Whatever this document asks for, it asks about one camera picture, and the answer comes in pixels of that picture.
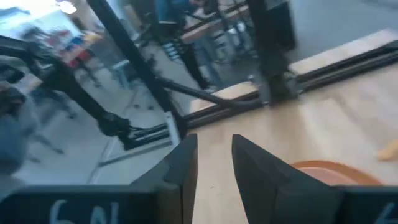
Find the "table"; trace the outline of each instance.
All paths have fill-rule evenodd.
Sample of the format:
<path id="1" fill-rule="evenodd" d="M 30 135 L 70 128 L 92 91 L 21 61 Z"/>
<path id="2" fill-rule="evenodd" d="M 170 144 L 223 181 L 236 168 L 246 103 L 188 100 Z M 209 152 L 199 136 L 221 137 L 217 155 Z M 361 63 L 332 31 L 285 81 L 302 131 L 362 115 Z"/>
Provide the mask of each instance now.
<path id="1" fill-rule="evenodd" d="M 290 65 L 297 74 L 323 67 L 398 39 L 382 30 Z M 234 178 L 231 140 L 242 134 L 285 162 L 340 162 L 398 184 L 396 162 L 381 162 L 377 151 L 398 138 L 398 64 L 306 93 L 275 108 L 260 108 L 193 130 L 198 134 L 198 182 L 193 223 L 246 220 Z M 215 93 L 235 98 L 255 91 L 248 82 Z M 191 112 L 210 106 L 192 102 Z"/>
<path id="2" fill-rule="evenodd" d="M 249 15 L 249 8 L 247 6 L 241 6 L 241 7 L 239 7 L 239 10 L 240 10 L 242 16 Z M 226 18 L 229 22 L 237 22 L 241 19 L 239 12 L 237 10 L 226 13 Z M 202 37 L 208 35 L 210 32 L 218 31 L 222 28 L 223 28 L 223 24 L 221 23 L 221 19 L 216 19 L 216 20 L 206 23 L 194 30 L 184 33 L 184 35 L 181 36 L 181 39 L 184 43 L 189 44 L 198 39 L 201 39 Z"/>

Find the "black metal rod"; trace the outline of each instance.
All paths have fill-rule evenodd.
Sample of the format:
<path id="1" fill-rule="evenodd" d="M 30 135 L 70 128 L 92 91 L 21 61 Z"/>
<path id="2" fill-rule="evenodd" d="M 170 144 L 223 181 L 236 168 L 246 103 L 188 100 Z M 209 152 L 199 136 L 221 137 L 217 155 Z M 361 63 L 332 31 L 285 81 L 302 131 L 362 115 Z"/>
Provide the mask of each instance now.
<path id="1" fill-rule="evenodd" d="M 347 58 L 346 60 L 342 60 L 342 61 L 334 63 L 332 65 L 328 65 L 328 66 L 316 69 L 314 71 L 308 72 L 306 74 L 299 75 L 299 76 L 297 76 L 297 81 L 298 82 L 307 82 L 314 78 L 318 78 L 326 73 L 335 72 L 335 71 L 341 70 L 343 68 L 350 67 L 350 66 L 353 66 L 353 65 L 361 63 L 361 62 L 365 62 L 369 59 L 379 57 L 383 54 L 388 54 L 389 52 L 392 52 L 392 51 L 394 51 L 394 49 L 382 46 L 377 49 L 371 50 L 369 52 L 365 52 L 363 54 L 359 54 L 354 57 Z"/>
<path id="2" fill-rule="evenodd" d="M 197 119 L 197 120 L 193 120 L 193 121 L 189 121 L 188 122 L 188 129 L 195 129 L 195 128 L 199 128 L 217 121 L 221 121 L 223 119 L 226 118 L 230 118 L 233 116 L 236 116 L 238 114 L 250 111 L 250 110 L 254 110 L 254 109 L 258 109 L 260 108 L 262 105 L 253 105 L 252 107 L 247 107 L 241 110 L 232 110 L 232 109 L 224 109 L 221 110 L 215 114 L 211 114 L 209 116 Z"/>
<path id="3" fill-rule="evenodd" d="M 321 88 L 326 85 L 336 83 L 338 81 L 355 77 L 357 75 L 363 75 L 366 72 L 369 72 L 377 68 L 381 68 L 383 66 L 390 65 L 395 62 L 398 62 L 398 51 L 391 53 L 389 55 L 382 56 L 382 58 L 363 63 L 362 65 L 353 66 L 352 68 L 347 68 L 336 74 L 309 81 L 303 84 L 303 89 L 304 91 L 315 90 L 317 88 Z"/>
<path id="4" fill-rule="evenodd" d="M 130 39 L 129 34 L 120 23 L 118 17 L 111 9 L 111 6 L 106 0 L 88 0 L 87 2 L 114 39 L 121 52 L 130 61 L 130 64 L 134 66 L 138 77 L 146 84 L 148 90 L 154 96 L 160 107 L 165 112 L 169 111 L 173 114 L 178 130 L 180 131 L 180 135 L 183 138 L 187 131 L 186 124 L 178 113 L 178 110 L 171 102 L 167 92 L 156 80 L 152 69 L 146 63 L 144 57 L 134 45 L 134 42 Z"/>
<path id="5" fill-rule="evenodd" d="M 226 99 L 217 97 L 215 95 L 206 93 L 204 91 L 195 90 L 193 88 L 189 88 L 189 87 L 180 85 L 178 83 L 173 82 L 172 80 L 169 80 L 168 78 L 157 77 L 157 79 L 164 88 L 168 88 L 170 90 L 174 90 L 179 93 L 183 93 L 183 94 L 190 95 L 190 96 L 202 99 L 202 100 L 216 103 L 216 104 L 219 104 L 224 107 L 242 108 L 245 106 L 250 106 L 252 103 L 256 103 L 256 102 L 238 102 L 238 101 L 233 101 L 233 100 L 226 100 Z"/>
<path id="6" fill-rule="evenodd" d="M 248 93 L 246 95 L 240 96 L 235 98 L 234 100 L 236 101 L 252 101 L 252 100 L 259 100 L 259 93 L 258 91 L 252 92 L 252 93 Z M 213 113 L 219 112 L 221 110 L 223 110 L 224 107 L 220 106 L 220 105 L 213 105 L 210 107 L 207 107 L 205 109 L 202 109 L 200 111 L 196 111 L 194 113 L 188 114 L 186 116 L 184 116 L 183 118 L 186 121 L 193 121 L 194 119 L 199 119 L 202 118 L 204 116 L 208 116 L 211 115 Z"/>
<path id="7" fill-rule="evenodd" d="M 161 139 L 168 138 L 168 137 L 170 137 L 170 134 L 169 134 L 168 130 L 166 130 L 166 131 L 162 131 L 162 132 L 157 133 L 157 134 L 153 134 L 153 135 L 150 135 L 150 136 L 145 136 L 145 137 L 140 138 L 140 139 L 135 139 L 134 140 L 134 148 L 132 148 L 132 149 L 135 149 L 137 147 L 144 146 L 146 144 L 150 144 L 152 142 L 156 142 L 156 141 L 159 141 Z"/>

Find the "white number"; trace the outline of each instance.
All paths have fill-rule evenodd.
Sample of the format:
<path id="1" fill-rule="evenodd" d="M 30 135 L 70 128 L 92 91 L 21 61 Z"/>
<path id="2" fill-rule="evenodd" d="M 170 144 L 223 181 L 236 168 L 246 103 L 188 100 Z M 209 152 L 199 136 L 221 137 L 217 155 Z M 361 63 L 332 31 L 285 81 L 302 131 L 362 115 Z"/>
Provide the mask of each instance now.
<path id="1" fill-rule="evenodd" d="M 59 211 L 63 204 L 66 204 L 66 200 L 57 200 L 51 207 L 50 210 L 50 224 L 74 224 L 69 220 L 58 220 Z M 119 204 L 116 202 L 111 203 L 111 221 L 110 224 L 118 224 L 119 216 Z M 100 206 L 95 206 L 90 218 L 90 224 L 107 224 L 106 212 Z"/>

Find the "floor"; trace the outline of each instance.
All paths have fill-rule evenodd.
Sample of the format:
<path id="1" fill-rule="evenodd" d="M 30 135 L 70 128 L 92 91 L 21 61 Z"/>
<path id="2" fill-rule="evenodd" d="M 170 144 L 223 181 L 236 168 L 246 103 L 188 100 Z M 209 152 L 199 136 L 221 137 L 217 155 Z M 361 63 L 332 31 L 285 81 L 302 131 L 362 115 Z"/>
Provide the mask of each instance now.
<path id="1" fill-rule="evenodd" d="M 298 39 L 298 46 L 287 55 L 292 62 L 352 41 L 377 30 L 392 28 L 398 30 L 396 23 L 397 9 L 365 0 L 291 0 L 293 17 Z M 178 83 L 196 88 L 196 84 L 187 76 L 183 67 L 178 63 L 169 62 L 164 54 L 154 52 L 158 60 L 158 68 L 163 76 Z M 222 79 L 228 83 L 245 80 L 254 69 L 242 69 L 244 66 L 218 67 Z M 85 88 L 105 108 L 111 112 L 131 117 L 133 125 L 150 127 L 164 122 L 163 113 L 154 103 L 152 97 L 144 87 L 132 90 L 120 89 L 107 70 L 100 70 L 96 74 L 104 83 L 103 89 L 93 87 L 87 83 Z M 187 112 L 192 98 L 173 93 L 178 107 Z M 133 107 L 139 102 L 140 108 Z M 148 110 L 147 105 L 155 106 L 155 110 Z M 103 136 L 91 119 L 77 105 L 78 118 L 70 121 L 65 114 L 59 113 L 50 124 L 44 127 L 44 134 L 54 144 L 66 151 L 60 156 L 42 146 L 34 144 L 30 151 L 42 160 L 41 164 L 27 162 L 16 177 L 29 184 L 85 184 L 88 181 L 104 148 L 111 138 Z M 139 177 L 159 161 L 171 148 L 151 151 L 138 158 L 107 167 L 98 179 L 99 184 L 128 184 Z M 115 146 L 114 153 L 120 153 L 121 148 Z"/>

